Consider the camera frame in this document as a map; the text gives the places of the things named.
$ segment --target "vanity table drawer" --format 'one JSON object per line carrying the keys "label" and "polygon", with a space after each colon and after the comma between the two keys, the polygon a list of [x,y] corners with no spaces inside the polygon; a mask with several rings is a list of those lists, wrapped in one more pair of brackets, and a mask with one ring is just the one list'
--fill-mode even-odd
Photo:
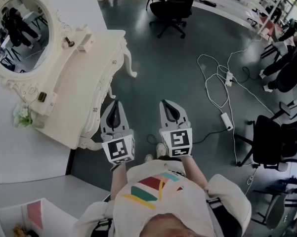
{"label": "vanity table drawer", "polygon": [[85,126],[82,130],[81,136],[85,138],[91,138],[98,130],[100,125],[100,109],[103,103],[102,95],[103,95],[103,85],[101,82],[98,82],[96,90],[93,95],[91,107],[89,110],[89,115]]}
{"label": "vanity table drawer", "polygon": [[117,70],[121,68],[124,63],[124,53],[122,46],[119,45],[117,51],[108,62],[104,73],[98,82],[96,91],[93,96],[91,108],[86,121],[86,124],[82,130],[81,136],[85,138],[91,138],[98,130],[100,126],[100,109],[101,105],[107,96],[109,87],[112,82],[112,77]]}
{"label": "vanity table drawer", "polygon": [[105,72],[103,73],[100,80],[101,83],[105,85],[108,80],[112,81],[113,75],[117,70],[121,68],[123,63],[124,63],[124,54],[123,54],[122,46],[119,45],[117,51],[110,59],[110,61],[108,62],[105,68]]}

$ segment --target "white vanity table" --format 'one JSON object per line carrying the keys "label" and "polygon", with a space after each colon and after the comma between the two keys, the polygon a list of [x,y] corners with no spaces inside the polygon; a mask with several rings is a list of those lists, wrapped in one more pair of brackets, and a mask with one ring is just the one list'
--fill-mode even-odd
{"label": "white vanity table", "polygon": [[[10,1],[0,0],[0,12]],[[91,137],[99,128],[104,98],[107,93],[114,98],[110,87],[113,75],[124,62],[127,73],[133,78],[137,75],[131,69],[125,31],[94,33],[87,25],[73,30],[61,22],[47,1],[32,1],[45,14],[49,39],[46,45],[34,43],[42,50],[37,59],[33,54],[34,65],[28,73],[15,73],[0,63],[2,83],[15,89],[36,119],[44,123],[40,132],[71,149],[98,150],[101,143],[94,143]],[[65,37],[75,45],[69,47]],[[29,61],[21,60],[15,66],[28,66]]]}

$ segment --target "power strip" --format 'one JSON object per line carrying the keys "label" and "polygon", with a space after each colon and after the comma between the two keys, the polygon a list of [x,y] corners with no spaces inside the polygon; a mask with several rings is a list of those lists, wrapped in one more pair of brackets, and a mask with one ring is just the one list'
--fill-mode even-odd
{"label": "power strip", "polygon": [[229,119],[227,113],[223,113],[223,114],[221,115],[221,117],[222,117],[222,120],[223,120],[223,122],[224,122],[224,124],[225,124],[225,126],[226,126],[227,131],[232,130],[232,129],[233,129],[233,125],[232,125],[232,122],[231,122],[231,120]]}
{"label": "power strip", "polygon": [[233,74],[231,72],[226,73],[225,85],[228,87],[232,86]]}

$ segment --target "white sneaker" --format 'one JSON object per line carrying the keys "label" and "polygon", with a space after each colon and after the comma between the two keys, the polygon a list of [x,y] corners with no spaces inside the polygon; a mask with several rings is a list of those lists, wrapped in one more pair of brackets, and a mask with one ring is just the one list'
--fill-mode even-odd
{"label": "white sneaker", "polygon": [[152,161],[153,159],[154,159],[154,157],[152,155],[147,155],[145,157],[145,162]]}
{"label": "white sneaker", "polygon": [[268,88],[268,85],[265,85],[265,86],[263,87],[263,90],[266,91],[266,92],[272,92],[272,91],[273,91],[273,89],[269,89],[269,88]]}
{"label": "white sneaker", "polygon": [[259,76],[261,79],[263,79],[264,77],[266,77],[266,75],[264,75],[264,69],[263,70],[260,70],[260,73],[259,73]]}
{"label": "white sneaker", "polygon": [[157,153],[157,159],[160,156],[165,156],[167,154],[167,149],[163,143],[158,143],[156,146],[156,153]]}

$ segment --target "hair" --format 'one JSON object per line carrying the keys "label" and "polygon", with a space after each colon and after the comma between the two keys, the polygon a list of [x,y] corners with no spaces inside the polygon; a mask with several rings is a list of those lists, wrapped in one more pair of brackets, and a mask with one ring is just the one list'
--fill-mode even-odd
{"label": "hair", "polygon": [[9,8],[8,8],[8,7],[4,7],[4,8],[2,9],[1,13],[4,15],[4,14],[6,13],[7,10],[9,10]]}

